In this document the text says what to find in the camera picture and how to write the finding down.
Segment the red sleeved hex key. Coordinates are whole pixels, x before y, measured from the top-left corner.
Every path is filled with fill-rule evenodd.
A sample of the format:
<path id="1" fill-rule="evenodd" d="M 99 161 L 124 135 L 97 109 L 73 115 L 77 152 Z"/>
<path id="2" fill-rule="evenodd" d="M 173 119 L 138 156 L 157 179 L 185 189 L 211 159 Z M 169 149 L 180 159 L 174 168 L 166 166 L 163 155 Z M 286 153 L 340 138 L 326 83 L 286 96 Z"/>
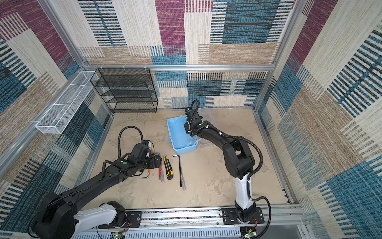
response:
<path id="1" fill-rule="evenodd" d="M 161 176 L 162 176 L 162 168 L 159 167 L 158 168 L 158 180 L 160 180 L 160 181 L 161 181 Z"/>

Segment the black hex key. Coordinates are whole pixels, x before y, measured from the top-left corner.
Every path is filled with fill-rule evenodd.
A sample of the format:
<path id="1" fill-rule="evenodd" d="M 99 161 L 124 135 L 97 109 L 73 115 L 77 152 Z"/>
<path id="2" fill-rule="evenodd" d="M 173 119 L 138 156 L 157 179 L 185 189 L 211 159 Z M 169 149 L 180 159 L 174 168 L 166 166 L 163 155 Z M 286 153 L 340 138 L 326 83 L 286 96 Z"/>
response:
<path id="1" fill-rule="evenodd" d="M 178 155 L 178 154 L 173 154 L 173 157 L 177 157 L 178 158 L 180 187 L 183 187 L 181 158 L 180 158 L 180 155 Z"/>

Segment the yellow black utility knife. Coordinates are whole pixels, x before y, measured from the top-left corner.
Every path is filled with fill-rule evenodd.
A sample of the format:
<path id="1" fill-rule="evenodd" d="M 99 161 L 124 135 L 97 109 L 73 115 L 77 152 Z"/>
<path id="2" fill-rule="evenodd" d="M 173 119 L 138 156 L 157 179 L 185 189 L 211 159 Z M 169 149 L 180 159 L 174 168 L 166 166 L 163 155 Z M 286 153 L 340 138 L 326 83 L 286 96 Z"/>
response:
<path id="1" fill-rule="evenodd" d="M 173 172 L 172 165 L 169 161 L 169 158 L 166 155 L 164 155 L 163 161 L 164 161 L 165 170 L 166 170 L 166 177 L 168 180 L 172 180 L 174 178 L 174 172 Z"/>

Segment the blue toolbox with clear lid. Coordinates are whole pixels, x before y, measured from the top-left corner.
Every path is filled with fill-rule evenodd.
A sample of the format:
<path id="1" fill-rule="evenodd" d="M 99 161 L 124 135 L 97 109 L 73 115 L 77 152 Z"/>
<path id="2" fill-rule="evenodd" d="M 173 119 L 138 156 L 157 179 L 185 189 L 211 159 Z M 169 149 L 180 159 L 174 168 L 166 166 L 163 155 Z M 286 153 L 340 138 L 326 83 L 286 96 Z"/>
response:
<path id="1" fill-rule="evenodd" d="M 169 141 L 176 154 L 185 154 L 195 151 L 198 147 L 202 148 L 213 145 L 212 142 L 204 138 L 202 139 L 198 136 L 191 137 L 189 134 L 186 134 L 184 128 L 184 123 L 187 122 L 186 115 L 167 119 L 166 122 L 169 132 Z"/>

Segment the orange sleeved hex key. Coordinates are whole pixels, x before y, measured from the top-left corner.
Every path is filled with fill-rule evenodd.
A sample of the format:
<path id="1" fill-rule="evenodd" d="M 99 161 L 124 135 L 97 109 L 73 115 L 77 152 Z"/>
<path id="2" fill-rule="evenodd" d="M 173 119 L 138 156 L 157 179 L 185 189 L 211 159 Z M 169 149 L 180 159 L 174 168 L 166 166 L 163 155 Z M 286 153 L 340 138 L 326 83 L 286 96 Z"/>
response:
<path id="1" fill-rule="evenodd" d="M 147 170 L 147 175 L 145 177 L 142 177 L 141 179 L 148 179 L 150 177 L 151 169 Z"/>

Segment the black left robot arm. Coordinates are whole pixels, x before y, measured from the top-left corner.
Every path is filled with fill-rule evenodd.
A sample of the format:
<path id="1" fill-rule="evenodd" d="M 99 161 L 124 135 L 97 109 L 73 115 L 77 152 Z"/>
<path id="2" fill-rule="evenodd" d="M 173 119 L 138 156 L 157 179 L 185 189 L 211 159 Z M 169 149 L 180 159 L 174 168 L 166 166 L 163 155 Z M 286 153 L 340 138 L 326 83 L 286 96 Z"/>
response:
<path id="1" fill-rule="evenodd" d="M 145 170 L 160 167 L 161 156 L 154 144 L 143 137 L 131 152 L 118 153 L 115 161 L 105 160 L 99 174 L 60 194 L 50 192 L 27 226 L 27 233 L 37 239 L 70 239 L 100 225 L 123 227 L 125 208 L 115 201 L 97 208 L 82 208 L 95 197 L 128 178 L 140 176 Z"/>

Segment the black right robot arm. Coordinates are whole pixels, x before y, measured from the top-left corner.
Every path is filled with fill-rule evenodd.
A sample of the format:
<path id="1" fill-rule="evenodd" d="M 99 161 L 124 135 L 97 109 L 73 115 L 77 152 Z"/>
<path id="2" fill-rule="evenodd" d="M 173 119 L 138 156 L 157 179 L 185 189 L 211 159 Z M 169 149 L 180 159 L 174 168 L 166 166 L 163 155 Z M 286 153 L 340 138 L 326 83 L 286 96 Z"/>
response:
<path id="1" fill-rule="evenodd" d="M 235 179 L 235 213 L 238 222 L 250 222 L 256 212 L 256 200 L 252 198 L 252 176 L 263 166 L 259 147 L 242 136 L 228 135 L 199 115 L 200 101 L 193 100 L 185 108 L 186 134 L 208 140 L 222 150 L 225 167 Z"/>

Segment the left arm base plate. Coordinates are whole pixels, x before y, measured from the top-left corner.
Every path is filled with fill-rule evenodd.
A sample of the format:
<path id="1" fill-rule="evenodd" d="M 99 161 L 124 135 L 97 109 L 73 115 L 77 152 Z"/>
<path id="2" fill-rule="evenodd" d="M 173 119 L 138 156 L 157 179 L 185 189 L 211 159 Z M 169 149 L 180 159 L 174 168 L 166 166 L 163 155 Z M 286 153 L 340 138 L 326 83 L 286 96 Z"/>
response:
<path id="1" fill-rule="evenodd" d="M 98 226 L 98 229 L 131 229 L 139 228 L 141 223 L 141 211 L 126 211 L 118 213 L 110 224 Z"/>

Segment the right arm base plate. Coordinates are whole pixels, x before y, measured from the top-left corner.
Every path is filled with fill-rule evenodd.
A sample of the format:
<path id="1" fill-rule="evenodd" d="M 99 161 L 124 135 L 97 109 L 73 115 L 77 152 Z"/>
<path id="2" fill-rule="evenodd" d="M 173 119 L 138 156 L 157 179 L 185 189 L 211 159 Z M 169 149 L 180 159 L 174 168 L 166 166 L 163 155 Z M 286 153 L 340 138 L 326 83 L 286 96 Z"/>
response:
<path id="1" fill-rule="evenodd" d="M 225 225 L 265 223 L 264 214 L 259 207 L 246 210 L 241 210 L 240 208 L 221 208 L 218 214 L 223 218 Z"/>

